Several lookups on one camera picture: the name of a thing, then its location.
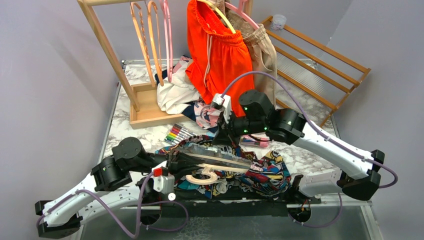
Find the beige shorts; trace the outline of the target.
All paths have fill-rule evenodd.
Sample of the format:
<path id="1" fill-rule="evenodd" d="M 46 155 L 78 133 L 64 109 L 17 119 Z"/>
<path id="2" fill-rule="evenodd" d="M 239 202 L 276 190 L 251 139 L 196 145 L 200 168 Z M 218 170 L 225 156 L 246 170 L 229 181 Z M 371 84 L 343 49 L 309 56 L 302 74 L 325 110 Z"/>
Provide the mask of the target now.
<path id="1" fill-rule="evenodd" d="M 277 77 L 277 52 L 263 24 L 247 20 L 226 6 L 228 0 L 218 0 L 215 5 L 235 30 L 241 31 L 243 42 L 250 54 L 252 70 Z"/>

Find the wooden slatted shelf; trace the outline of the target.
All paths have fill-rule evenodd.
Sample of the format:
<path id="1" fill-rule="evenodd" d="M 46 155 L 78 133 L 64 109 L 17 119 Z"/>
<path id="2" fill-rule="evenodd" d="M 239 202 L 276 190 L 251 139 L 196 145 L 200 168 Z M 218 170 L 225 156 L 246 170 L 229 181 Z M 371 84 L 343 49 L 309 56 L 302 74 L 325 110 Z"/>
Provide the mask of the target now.
<path id="1" fill-rule="evenodd" d="M 277 75 L 287 84 L 311 119 L 323 126 L 341 108 L 371 69 L 288 25 L 271 28 L 262 21 L 277 54 Z"/>

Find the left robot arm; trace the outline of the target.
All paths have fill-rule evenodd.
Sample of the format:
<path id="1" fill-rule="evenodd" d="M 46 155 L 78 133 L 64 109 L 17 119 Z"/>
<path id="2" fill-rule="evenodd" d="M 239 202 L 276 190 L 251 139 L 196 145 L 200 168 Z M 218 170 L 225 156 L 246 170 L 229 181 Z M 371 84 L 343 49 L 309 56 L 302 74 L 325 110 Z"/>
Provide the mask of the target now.
<path id="1" fill-rule="evenodd" d="M 198 170 L 201 163 L 186 153 L 148 153 L 136 137 L 124 138 L 64 195 L 35 204 L 38 235 L 62 239 L 101 215 L 115 219 L 115 210 L 135 207 L 135 231 L 125 230 L 135 239 L 140 228 L 151 227 L 162 212 L 183 209 L 183 215 L 188 215 L 186 207 L 176 201 L 175 183 Z"/>

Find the orange shorts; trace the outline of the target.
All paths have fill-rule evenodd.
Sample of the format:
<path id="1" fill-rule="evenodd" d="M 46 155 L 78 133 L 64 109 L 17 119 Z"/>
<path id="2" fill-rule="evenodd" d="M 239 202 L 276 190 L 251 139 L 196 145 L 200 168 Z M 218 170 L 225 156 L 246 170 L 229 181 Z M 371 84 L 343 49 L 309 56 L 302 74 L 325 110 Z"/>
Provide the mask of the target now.
<path id="1" fill-rule="evenodd" d="M 241 32 L 231 31 L 208 4 L 198 0 L 187 5 L 187 44 L 193 62 L 185 72 L 206 104 L 253 69 Z"/>

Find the pink hanger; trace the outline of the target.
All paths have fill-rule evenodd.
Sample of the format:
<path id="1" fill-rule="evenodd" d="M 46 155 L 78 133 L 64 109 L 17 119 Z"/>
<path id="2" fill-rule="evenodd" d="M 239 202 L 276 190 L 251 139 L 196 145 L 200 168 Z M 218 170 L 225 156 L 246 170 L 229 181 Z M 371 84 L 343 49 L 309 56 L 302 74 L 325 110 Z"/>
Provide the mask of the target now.
<path id="1" fill-rule="evenodd" d="M 160 0 L 160 7 L 163 13 L 165 49 L 166 49 L 166 69 L 168 82 L 172 82 L 173 75 L 173 44 L 172 44 L 172 23 L 169 4 L 167 0 Z"/>
<path id="2" fill-rule="evenodd" d="M 250 17 L 252 12 L 252 0 L 239 0 L 238 6 L 233 5 L 229 1 L 225 1 L 225 7 L 238 16 L 243 18 L 250 26 L 252 26 L 255 30 L 259 28 L 258 24 Z"/>

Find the orange hanger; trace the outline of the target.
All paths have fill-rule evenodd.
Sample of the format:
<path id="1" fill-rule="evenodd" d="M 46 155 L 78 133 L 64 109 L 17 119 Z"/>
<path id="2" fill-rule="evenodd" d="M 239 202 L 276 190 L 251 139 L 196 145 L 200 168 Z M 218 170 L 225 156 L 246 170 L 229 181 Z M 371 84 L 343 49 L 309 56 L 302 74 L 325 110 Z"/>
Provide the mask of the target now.
<path id="1" fill-rule="evenodd" d="M 158 6 L 153 0 L 146 4 L 146 22 L 142 13 L 142 7 L 137 2 L 130 3 L 130 15 L 134 25 L 135 33 L 139 42 L 141 53 L 144 59 L 147 74 L 152 87 L 163 86 L 162 64 L 160 63 L 160 30 L 154 28 L 153 17 L 159 21 Z"/>

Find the pink white navy garment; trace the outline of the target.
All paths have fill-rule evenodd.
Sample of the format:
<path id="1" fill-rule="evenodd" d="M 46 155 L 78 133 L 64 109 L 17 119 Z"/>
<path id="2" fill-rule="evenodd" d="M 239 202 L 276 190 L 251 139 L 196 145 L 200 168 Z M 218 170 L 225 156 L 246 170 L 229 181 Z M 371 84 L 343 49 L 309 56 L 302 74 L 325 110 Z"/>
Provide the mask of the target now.
<path id="1" fill-rule="evenodd" d="M 171 81 L 168 81 L 167 70 L 162 71 L 163 85 L 159 76 L 155 75 L 157 105 L 169 115 L 182 114 L 202 129 L 215 133 L 218 130 L 217 121 L 221 111 L 206 103 L 189 80 L 186 69 L 192 62 L 190 57 L 180 57 L 172 68 Z"/>

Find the pink hanger right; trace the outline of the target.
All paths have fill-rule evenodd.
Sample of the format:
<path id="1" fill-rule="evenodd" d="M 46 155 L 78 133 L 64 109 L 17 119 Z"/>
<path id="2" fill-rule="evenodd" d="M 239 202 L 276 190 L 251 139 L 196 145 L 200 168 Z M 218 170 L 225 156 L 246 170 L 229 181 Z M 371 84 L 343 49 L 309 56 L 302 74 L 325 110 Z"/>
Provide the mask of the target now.
<path id="1" fill-rule="evenodd" d="M 259 28 L 258 24 L 250 17 L 252 12 L 252 0 L 239 0 L 238 6 L 233 5 L 229 1 L 225 1 L 225 7 L 238 16 L 243 18 L 250 26 L 252 26 L 255 30 Z"/>

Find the wooden clothes rack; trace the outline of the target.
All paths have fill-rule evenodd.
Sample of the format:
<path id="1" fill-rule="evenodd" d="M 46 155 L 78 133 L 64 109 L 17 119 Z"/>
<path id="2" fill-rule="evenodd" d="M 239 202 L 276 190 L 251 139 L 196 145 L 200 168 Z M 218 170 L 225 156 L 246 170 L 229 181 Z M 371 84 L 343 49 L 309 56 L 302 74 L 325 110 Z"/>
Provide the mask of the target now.
<path id="1" fill-rule="evenodd" d="M 122 70 L 121 63 L 113 50 L 104 29 L 93 9 L 94 6 L 106 6 L 140 2 L 139 0 L 77 0 L 82 12 L 90 24 L 99 44 L 115 71 L 122 87 L 130 100 L 129 124 L 133 129 L 154 127 L 188 121 L 183 114 L 168 114 L 156 104 L 157 86 L 150 83 L 130 85 Z"/>

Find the clear plastic cup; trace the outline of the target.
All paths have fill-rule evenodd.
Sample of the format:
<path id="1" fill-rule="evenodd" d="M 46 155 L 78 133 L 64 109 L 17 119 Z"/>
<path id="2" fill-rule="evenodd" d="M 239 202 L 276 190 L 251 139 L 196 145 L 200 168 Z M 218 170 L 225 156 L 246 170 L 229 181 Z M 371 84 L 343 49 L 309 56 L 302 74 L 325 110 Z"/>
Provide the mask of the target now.
<path id="1" fill-rule="evenodd" d="M 287 22 L 287 18 L 284 15 L 275 14 L 272 16 L 270 28 L 275 31 L 283 30 L 286 22 Z"/>

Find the yellow hanger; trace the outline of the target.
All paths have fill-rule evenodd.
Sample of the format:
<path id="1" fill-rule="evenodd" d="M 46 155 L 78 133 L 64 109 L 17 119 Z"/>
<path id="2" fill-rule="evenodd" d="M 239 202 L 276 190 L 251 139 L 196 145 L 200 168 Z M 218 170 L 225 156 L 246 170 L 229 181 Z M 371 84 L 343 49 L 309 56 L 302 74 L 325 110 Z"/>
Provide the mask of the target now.
<path id="1" fill-rule="evenodd" d="M 218 9 L 217 6 L 215 6 L 214 4 L 212 4 L 210 1 L 208 0 L 198 0 L 199 2 L 205 3 L 207 6 L 209 6 L 213 11 L 215 11 L 220 17 L 221 19 L 225 22 L 225 24 L 227 25 L 227 27 L 230 29 L 230 31 L 235 34 L 236 30 L 234 29 L 234 27 L 231 25 L 231 23 L 229 22 L 229 20 L 227 19 L 227 17 Z"/>

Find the pack of coloured markers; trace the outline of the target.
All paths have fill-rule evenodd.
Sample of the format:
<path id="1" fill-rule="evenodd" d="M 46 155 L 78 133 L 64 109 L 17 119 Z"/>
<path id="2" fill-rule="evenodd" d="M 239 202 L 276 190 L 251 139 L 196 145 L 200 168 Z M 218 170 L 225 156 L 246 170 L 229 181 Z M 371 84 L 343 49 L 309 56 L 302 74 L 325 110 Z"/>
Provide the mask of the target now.
<path id="1" fill-rule="evenodd" d="M 174 124 L 164 138 L 164 141 L 168 144 L 178 144 L 183 140 L 195 136 L 196 134 L 186 127 L 179 124 Z"/>

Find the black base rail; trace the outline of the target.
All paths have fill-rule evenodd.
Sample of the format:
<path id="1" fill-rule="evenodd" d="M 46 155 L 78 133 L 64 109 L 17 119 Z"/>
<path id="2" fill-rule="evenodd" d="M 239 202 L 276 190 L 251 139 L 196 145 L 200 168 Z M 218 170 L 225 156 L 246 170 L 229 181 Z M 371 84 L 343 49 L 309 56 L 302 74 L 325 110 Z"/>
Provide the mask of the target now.
<path id="1" fill-rule="evenodd" d="M 306 221 L 311 216 L 308 204 L 320 204 L 321 200 L 313 197 L 305 200 L 300 196 L 292 196 L 288 190 L 276 197 L 264 197 L 254 192 L 243 192 L 239 187 L 231 188 L 225 194 L 209 199 L 196 190 L 176 189 L 176 201 L 187 209 L 190 217 L 252 217 L 272 216 L 287 217 L 289 214 L 300 213 Z M 176 203 L 157 203 L 164 201 L 159 193 L 146 189 L 143 204 L 154 203 L 153 206 L 141 208 L 141 220 L 154 222 L 160 217 L 183 218 L 184 209 Z"/>

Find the cream hanger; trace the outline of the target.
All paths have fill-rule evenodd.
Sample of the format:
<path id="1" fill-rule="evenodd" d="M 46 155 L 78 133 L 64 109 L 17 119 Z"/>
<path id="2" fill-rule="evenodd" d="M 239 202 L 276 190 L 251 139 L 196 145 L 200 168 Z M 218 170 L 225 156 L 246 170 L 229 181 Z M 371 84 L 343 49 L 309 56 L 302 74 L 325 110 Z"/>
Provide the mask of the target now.
<path id="1" fill-rule="evenodd" d="M 187 177 L 187 181 L 196 185 L 210 185 L 218 181 L 216 172 L 244 174 L 251 168 L 252 162 L 239 156 L 225 152 L 206 151 L 202 153 L 186 153 L 199 160 L 199 170 L 185 176 L 175 176 L 176 179 Z"/>

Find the comic print shorts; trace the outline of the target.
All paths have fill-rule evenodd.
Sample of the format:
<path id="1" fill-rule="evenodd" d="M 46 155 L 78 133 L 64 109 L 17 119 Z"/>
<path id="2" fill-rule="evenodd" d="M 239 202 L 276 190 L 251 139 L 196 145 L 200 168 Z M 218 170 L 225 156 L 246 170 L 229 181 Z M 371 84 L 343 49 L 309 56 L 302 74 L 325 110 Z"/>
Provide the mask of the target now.
<path id="1" fill-rule="evenodd" d="M 213 137 L 196 135 L 156 150 L 157 154 L 187 154 L 203 162 L 193 170 L 175 177 L 181 190 L 196 190 L 209 199 L 240 188 L 245 193 L 275 197 L 291 186 L 291 174 L 283 157 L 269 151 L 258 158 L 253 151 L 239 146 L 213 145 Z"/>

